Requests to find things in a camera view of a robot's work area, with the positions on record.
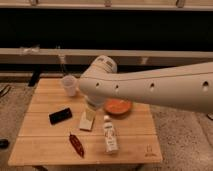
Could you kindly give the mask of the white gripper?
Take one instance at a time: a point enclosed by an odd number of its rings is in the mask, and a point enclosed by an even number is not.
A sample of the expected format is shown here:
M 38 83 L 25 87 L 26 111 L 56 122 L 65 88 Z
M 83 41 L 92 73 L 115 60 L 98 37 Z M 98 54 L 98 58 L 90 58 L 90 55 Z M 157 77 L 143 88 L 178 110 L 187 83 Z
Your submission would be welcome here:
M 92 101 L 88 96 L 85 97 L 85 102 L 86 119 L 92 121 L 95 118 L 96 111 L 101 107 L 101 105 Z

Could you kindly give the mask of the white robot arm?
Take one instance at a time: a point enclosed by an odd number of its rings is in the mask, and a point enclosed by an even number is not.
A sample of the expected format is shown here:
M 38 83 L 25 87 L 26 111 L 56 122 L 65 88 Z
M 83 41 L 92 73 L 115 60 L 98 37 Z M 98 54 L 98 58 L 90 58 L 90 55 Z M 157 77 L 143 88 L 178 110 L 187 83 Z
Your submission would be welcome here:
M 205 113 L 213 121 L 213 62 L 118 73 L 112 58 L 99 56 L 81 75 L 79 88 L 92 106 L 117 98 Z

